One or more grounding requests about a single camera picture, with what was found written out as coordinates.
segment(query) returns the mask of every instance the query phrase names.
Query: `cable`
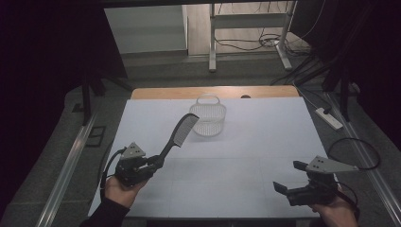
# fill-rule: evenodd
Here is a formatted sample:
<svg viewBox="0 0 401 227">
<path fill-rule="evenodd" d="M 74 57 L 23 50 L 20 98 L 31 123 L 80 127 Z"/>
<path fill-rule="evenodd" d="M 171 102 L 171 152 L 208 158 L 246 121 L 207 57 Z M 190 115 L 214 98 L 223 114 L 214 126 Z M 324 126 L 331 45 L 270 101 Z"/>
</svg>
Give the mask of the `cable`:
<svg viewBox="0 0 401 227">
<path fill-rule="evenodd" d="M 335 161 L 340 162 L 337 158 L 335 158 L 335 157 L 331 154 L 331 150 L 333 149 L 333 147 L 334 147 L 337 143 L 339 143 L 339 142 L 341 142 L 341 141 L 344 141 L 344 140 L 354 140 L 354 141 L 358 141 L 358 142 L 360 142 L 360 143 L 362 143 L 362 144 L 368 146 L 368 147 L 373 151 L 373 153 L 374 153 L 375 156 L 376 156 L 377 162 L 376 162 L 375 165 L 370 166 L 370 167 L 360 167 L 360 166 L 358 166 L 357 168 L 359 168 L 360 170 L 372 170 L 372 169 L 375 169 L 375 168 L 377 168 L 378 166 L 380 166 L 381 157 L 380 157 L 380 154 L 378 153 L 378 151 L 377 151 L 371 144 L 369 144 L 368 142 L 366 142 L 366 141 L 364 141 L 364 140 L 361 140 L 361 139 L 353 138 L 353 137 L 341 138 L 341 139 L 337 140 L 336 142 L 334 142 L 334 143 L 330 146 L 330 148 L 328 148 L 328 150 L 327 150 L 327 156 L 328 156 L 329 158 L 331 158 L 331 159 L 333 159 L 333 160 L 335 160 Z"/>
<path fill-rule="evenodd" d="M 278 78 L 278 79 L 274 79 L 271 81 L 270 86 L 274 85 L 275 83 L 277 83 L 280 80 L 283 79 L 288 79 L 289 77 L 292 77 L 293 75 L 295 75 L 299 70 L 301 70 L 302 68 L 304 68 L 306 65 L 308 65 L 311 61 L 313 61 L 315 59 L 314 55 L 308 56 L 306 59 L 304 59 L 302 61 L 302 63 L 300 65 L 298 65 L 294 70 L 292 70 L 290 73 L 288 73 L 287 75 Z"/>
<path fill-rule="evenodd" d="M 106 147 L 106 151 L 104 152 L 103 157 L 101 158 L 100 165 L 99 165 L 99 169 L 98 169 L 98 171 L 97 171 L 97 184 L 99 184 L 99 182 L 100 182 L 101 169 L 102 169 L 102 167 L 103 167 L 104 160 L 106 159 L 106 156 L 107 156 L 107 154 L 109 153 L 110 148 L 112 147 L 113 141 L 114 141 L 114 139 L 113 139 L 112 142 L 110 142 L 110 144 Z"/>
<path fill-rule="evenodd" d="M 294 82 L 296 78 L 298 78 L 298 76 L 302 75 L 302 73 L 305 73 L 309 70 L 311 70 L 313 67 L 315 67 L 320 61 L 316 61 L 314 64 L 310 65 L 307 69 L 305 69 L 302 72 L 297 73 L 296 75 L 294 75 L 292 80 L 289 80 L 289 78 L 287 78 L 286 82 L 284 82 L 285 85 L 287 85 L 289 82 Z"/>
<path fill-rule="evenodd" d="M 220 45 L 226 45 L 226 46 L 230 46 L 236 49 L 240 49 L 240 50 L 245 50 L 245 51 L 252 51 L 252 50 L 256 50 L 256 49 L 260 49 L 262 47 L 274 47 L 276 46 L 276 44 L 272 44 L 272 45 L 266 45 L 266 43 L 268 41 L 272 41 L 272 40 L 278 40 L 278 38 L 280 37 L 280 35 L 277 34 L 263 34 L 262 30 L 262 34 L 259 37 L 259 40 L 254 40 L 254 41 L 250 41 L 250 40 L 236 40 L 236 39 L 231 39 L 231 40 L 218 40 L 215 38 L 216 42 Z M 262 37 L 265 36 L 275 36 L 275 38 L 267 38 L 267 39 L 262 39 Z M 237 41 L 237 42 L 248 42 L 248 43 L 259 43 L 260 46 L 256 47 L 256 48 L 251 48 L 251 49 L 246 49 L 246 48 L 242 48 L 236 45 L 232 45 L 232 44 L 222 44 L 221 42 L 230 42 L 230 41 Z"/>
<path fill-rule="evenodd" d="M 305 95 L 300 91 L 301 87 L 298 88 L 298 87 L 295 85 L 295 82 L 294 82 L 294 81 L 292 81 L 292 84 L 294 85 L 295 88 L 298 89 L 298 91 L 301 93 L 301 95 L 306 99 Z M 318 97 L 321 101 L 323 101 L 323 102 L 326 104 L 326 106 L 328 106 L 328 107 L 324 108 L 324 111 L 323 111 L 324 114 L 329 114 L 329 113 L 330 113 L 330 111 L 331 111 L 331 109 L 332 109 L 332 106 L 330 105 L 330 103 L 328 103 L 328 101 L 326 101 L 324 98 L 322 98 L 322 97 L 319 96 L 318 94 L 316 94 L 316 93 L 314 93 L 314 92 L 312 92 L 312 91 L 307 90 L 306 88 L 302 88 L 302 89 L 305 90 L 305 91 L 307 91 L 307 92 L 309 92 L 310 94 L 312 94 L 312 95 Z"/>
<path fill-rule="evenodd" d="M 101 176 L 101 180 L 100 180 L 100 199 L 103 200 L 104 195 L 105 195 L 105 186 L 106 186 L 106 179 L 108 178 L 107 176 L 107 172 L 109 171 L 110 165 L 112 164 L 114 158 L 118 155 L 118 154 L 122 154 L 124 151 L 126 150 L 126 148 L 122 148 L 120 150 L 118 150 L 115 154 L 113 154 L 112 158 L 110 158 L 109 163 L 107 163 L 106 168 L 103 171 L 103 174 Z"/>
<path fill-rule="evenodd" d="M 309 100 L 309 98 L 307 98 L 307 97 L 304 95 L 304 93 L 303 93 L 297 86 L 295 86 L 295 83 L 293 83 L 293 84 L 294 84 L 294 87 L 298 90 L 298 92 L 301 93 L 301 95 L 303 96 L 303 98 L 304 98 L 307 102 L 309 102 L 313 107 L 315 107 L 316 110 L 318 110 L 319 107 L 316 106 L 315 104 L 313 104 L 313 102 L 311 102 L 311 101 Z"/>
<path fill-rule="evenodd" d="M 325 5 L 325 1 L 326 0 L 323 1 L 321 11 L 319 12 L 318 18 L 316 18 L 316 21 L 315 21 L 315 24 L 313 25 L 313 27 L 311 29 L 309 29 L 309 31 L 305 35 L 300 37 L 298 40 L 303 39 L 305 36 L 307 36 L 315 28 L 316 24 L 318 23 L 319 19 L 321 18 L 321 15 L 322 15 L 322 12 L 323 12 L 323 8 L 324 8 L 324 5 Z"/>
<path fill-rule="evenodd" d="M 240 50 L 245 50 L 245 51 L 252 51 L 252 50 L 257 50 L 257 49 L 260 49 L 260 48 L 262 48 L 263 47 L 263 45 L 261 45 L 261 46 L 258 46 L 258 47 L 256 47 L 256 48 L 251 48 L 251 49 L 245 49 L 245 48 L 241 48 L 241 47 L 239 47 L 239 46 L 236 46 L 236 45 L 231 45 L 231 44 L 222 44 L 222 43 L 220 43 L 216 38 L 215 38 L 215 41 L 218 43 L 218 44 L 220 44 L 220 45 L 226 45 L 226 46 L 230 46 L 230 47 L 233 47 L 233 48 L 236 48 L 236 49 L 240 49 Z"/>
</svg>

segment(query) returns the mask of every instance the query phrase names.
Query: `hand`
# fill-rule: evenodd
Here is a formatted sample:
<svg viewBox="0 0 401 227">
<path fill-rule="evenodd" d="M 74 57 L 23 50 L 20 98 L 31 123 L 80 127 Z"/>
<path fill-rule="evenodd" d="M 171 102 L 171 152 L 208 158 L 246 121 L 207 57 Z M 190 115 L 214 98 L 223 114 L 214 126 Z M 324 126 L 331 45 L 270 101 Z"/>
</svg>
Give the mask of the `hand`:
<svg viewBox="0 0 401 227">
<path fill-rule="evenodd" d="M 328 205 L 309 205 L 313 212 L 321 214 L 322 219 L 329 227 L 357 227 L 354 211 L 350 204 L 340 197 Z"/>
<path fill-rule="evenodd" d="M 126 187 L 119 182 L 115 177 L 109 178 L 105 186 L 105 197 L 115 201 L 127 208 L 131 208 L 135 197 L 139 190 L 147 184 L 148 181 L 137 183 L 132 187 Z"/>
</svg>

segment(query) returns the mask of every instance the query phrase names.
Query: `black curtain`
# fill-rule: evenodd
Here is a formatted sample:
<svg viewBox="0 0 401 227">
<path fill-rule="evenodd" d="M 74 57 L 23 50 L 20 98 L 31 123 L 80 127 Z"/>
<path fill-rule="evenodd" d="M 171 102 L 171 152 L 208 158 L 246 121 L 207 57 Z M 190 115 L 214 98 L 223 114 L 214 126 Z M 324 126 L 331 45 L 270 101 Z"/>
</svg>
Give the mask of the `black curtain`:
<svg viewBox="0 0 401 227">
<path fill-rule="evenodd" d="M 0 2 L 0 212 L 37 161 L 84 71 L 126 77 L 104 10 Z"/>
</svg>

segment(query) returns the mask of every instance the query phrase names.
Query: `wire basket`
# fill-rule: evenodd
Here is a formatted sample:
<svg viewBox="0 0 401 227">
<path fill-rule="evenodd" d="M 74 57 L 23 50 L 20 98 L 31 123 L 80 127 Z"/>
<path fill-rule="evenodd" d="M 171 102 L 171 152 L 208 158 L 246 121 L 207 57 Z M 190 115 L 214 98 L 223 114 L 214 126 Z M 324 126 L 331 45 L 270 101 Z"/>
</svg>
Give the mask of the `wire basket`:
<svg viewBox="0 0 401 227">
<path fill-rule="evenodd" d="M 213 97 L 217 103 L 200 103 L 201 98 Z M 193 130 L 202 136 L 214 136 L 223 130 L 226 108 L 220 104 L 220 99 L 214 94 L 203 94 L 197 98 L 197 103 L 192 105 L 189 112 L 200 119 Z"/>
</svg>

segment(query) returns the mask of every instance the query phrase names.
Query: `white table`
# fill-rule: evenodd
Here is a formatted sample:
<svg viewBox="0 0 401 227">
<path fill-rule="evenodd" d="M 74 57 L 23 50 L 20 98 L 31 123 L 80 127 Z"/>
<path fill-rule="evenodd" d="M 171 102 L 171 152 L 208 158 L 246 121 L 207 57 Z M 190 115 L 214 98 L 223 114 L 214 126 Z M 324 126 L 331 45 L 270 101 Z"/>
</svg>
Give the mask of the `white table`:
<svg viewBox="0 0 401 227">
<path fill-rule="evenodd" d="M 135 142 L 147 157 L 159 154 L 195 99 L 129 100 L 111 155 Z M 292 161 L 325 157 L 301 97 L 224 98 L 223 132 L 205 138 L 190 132 L 140 191 L 128 213 L 139 218 L 312 218 L 306 206 L 289 206 L 273 181 L 307 185 Z M 117 160 L 111 165 L 115 169 Z M 100 203 L 98 190 L 89 215 Z"/>
</svg>

